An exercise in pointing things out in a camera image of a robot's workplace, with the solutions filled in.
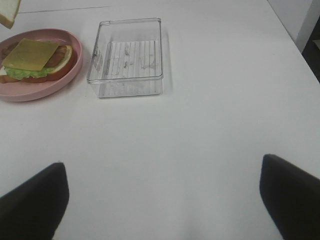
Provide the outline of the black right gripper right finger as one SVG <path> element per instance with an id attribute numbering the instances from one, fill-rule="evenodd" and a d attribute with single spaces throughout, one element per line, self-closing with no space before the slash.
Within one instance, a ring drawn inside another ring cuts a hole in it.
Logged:
<path id="1" fill-rule="evenodd" d="M 320 238 L 320 180 L 289 161 L 265 154 L 259 192 L 285 240 Z"/>

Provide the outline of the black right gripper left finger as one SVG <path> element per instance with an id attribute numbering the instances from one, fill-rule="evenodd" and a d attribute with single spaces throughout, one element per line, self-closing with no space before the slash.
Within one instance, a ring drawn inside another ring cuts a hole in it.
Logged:
<path id="1" fill-rule="evenodd" d="M 0 198 L 0 238 L 53 239 L 68 202 L 66 168 L 55 162 Z"/>

